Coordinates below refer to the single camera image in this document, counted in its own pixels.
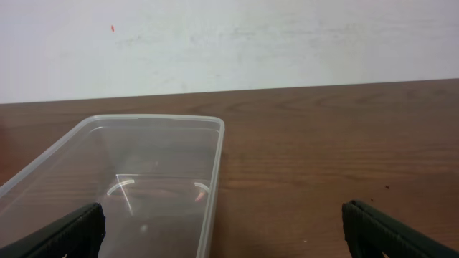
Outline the clear plastic container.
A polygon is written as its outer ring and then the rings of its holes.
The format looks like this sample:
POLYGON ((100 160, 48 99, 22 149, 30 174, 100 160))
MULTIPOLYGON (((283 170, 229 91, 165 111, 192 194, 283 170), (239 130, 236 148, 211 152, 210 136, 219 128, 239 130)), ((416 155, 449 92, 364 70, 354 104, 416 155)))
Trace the clear plastic container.
POLYGON ((207 257, 223 138, 216 117, 88 117, 1 187, 1 245, 97 202, 100 257, 207 257))

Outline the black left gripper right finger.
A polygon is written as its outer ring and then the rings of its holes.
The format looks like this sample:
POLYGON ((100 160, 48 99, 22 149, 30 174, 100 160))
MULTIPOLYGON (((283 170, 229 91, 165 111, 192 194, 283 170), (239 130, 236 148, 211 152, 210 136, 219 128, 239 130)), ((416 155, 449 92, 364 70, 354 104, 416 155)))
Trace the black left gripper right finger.
POLYGON ((341 207, 352 258, 458 258, 458 252, 358 200, 341 207))

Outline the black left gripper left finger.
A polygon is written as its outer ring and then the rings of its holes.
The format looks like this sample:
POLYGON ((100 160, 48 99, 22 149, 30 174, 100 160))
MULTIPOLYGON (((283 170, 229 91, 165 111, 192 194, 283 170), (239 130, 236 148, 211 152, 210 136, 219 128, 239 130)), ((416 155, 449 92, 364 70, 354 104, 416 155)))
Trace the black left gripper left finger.
POLYGON ((105 238, 101 204, 86 204, 51 224, 1 248, 8 258, 97 258, 105 238))

